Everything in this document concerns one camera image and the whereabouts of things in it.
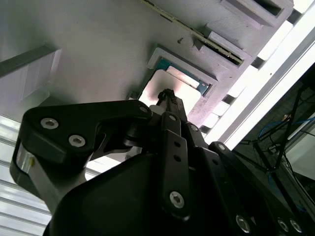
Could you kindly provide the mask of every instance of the black metal bracket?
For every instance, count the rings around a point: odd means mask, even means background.
[[[224,144],[205,143],[173,91],[162,92],[158,105],[163,113],[132,100],[39,107],[24,115],[10,171],[53,212],[47,235],[152,235],[164,228],[183,236],[209,229],[279,235],[279,219],[294,220],[305,235],[301,221],[266,195]],[[84,181],[89,160],[134,146],[142,153]],[[297,235],[289,227],[286,235]]]

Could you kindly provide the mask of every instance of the metal rod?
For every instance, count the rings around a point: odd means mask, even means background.
[[[261,165],[259,165],[257,162],[249,159],[248,157],[244,156],[243,154],[239,153],[238,151],[233,150],[232,151],[234,154],[236,154],[237,156],[241,157],[242,159],[244,159],[245,161],[251,163],[252,165],[254,165],[256,168],[258,168],[259,170],[263,171],[263,172],[267,172],[267,169],[262,167]]]
[[[294,106],[293,106],[293,110],[291,112],[291,118],[289,119],[288,121],[288,125],[286,127],[286,131],[285,131],[285,134],[284,134],[284,138],[283,138],[283,142],[280,146],[280,150],[279,150],[279,154],[278,154],[278,158],[277,158],[277,162],[276,162],[276,165],[274,167],[274,169],[278,169],[280,164],[281,164],[281,160],[282,160],[282,156],[283,156],[283,153],[284,153],[284,149],[285,149],[285,145],[286,145],[286,141],[287,141],[287,138],[289,137],[290,135],[290,129],[291,129],[291,126],[293,124],[293,120],[294,120],[294,117],[295,117],[295,113],[296,113],[296,110],[297,110],[297,107],[299,105],[299,101],[300,101],[300,97],[301,97],[301,94],[302,92],[304,91],[304,86],[302,88],[299,89],[297,95],[296,95],[296,98],[295,98],[295,102],[294,102]]]

